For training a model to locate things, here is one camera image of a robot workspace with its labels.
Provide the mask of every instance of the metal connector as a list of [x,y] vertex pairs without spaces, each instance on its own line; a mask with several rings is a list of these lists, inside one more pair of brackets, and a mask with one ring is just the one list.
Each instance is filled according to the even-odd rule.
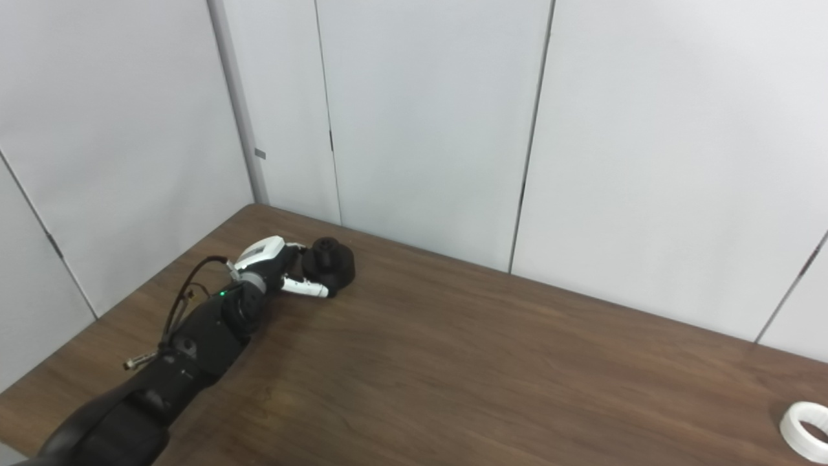
[[236,269],[236,264],[234,264],[232,260],[228,260],[224,263],[224,265],[227,265],[227,268],[230,269],[230,278],[233,279],[234,282],[238,282],[239,279],[242,278],[242,275]]
[[142,354],[141,356],[131,357],[123,363],[123,370],[134,371],[138,369],[140,366],[143,366],[144,364],[147,364],[149,361],[155,359],[156,356],[158,356],[157,351],[148,352],[147,354]]

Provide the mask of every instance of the white robotic finger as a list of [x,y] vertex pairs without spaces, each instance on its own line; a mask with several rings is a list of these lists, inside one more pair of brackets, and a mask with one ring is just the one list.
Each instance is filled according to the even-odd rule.
[[318,284],[304,279],[302,281],[294,280],[285,277],[285,284],[282,286],[282,291],[288,293],[303,294],[305,296],[316,296],[317,298],[327,298],[328,289],[323,284]]

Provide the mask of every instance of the door hinge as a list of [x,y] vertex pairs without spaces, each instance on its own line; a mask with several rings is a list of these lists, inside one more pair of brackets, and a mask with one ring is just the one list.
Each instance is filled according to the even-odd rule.
[[51,235],[50,232],[46,232],[46,239],[52,244],[52,247],[55,248],[55,252],[57,256],[63,259],[63,252],[60,251],[60,247],[57,245],[57,241],[55,241],[55,237]]

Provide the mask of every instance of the robotic hand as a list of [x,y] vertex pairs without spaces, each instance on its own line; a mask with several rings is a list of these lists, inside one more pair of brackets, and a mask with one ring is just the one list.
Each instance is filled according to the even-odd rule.
[[[300,258],[304,277],[290,273]],[[232,281],[181,321],[185,292],[211,261],[225,263]],[[149,466],[169,442],[167,428],[248,345],[269,293],[332,298],[354,276],[354,254],[333,238],[319,239],[309,249],[272,236],[248,247],[235,265],[220,256],[206,258],[181,287],[158,350],[124,364],[145,367],[81,406],[35,458],[17,466]]]

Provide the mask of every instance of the black cylindrical object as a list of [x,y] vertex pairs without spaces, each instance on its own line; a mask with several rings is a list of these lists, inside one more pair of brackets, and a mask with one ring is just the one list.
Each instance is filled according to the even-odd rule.
[[329,296],[333,296],[354,281],[354,252],[334,238],[319,238],[302,256],[302,271],[309,280],[323,284]]

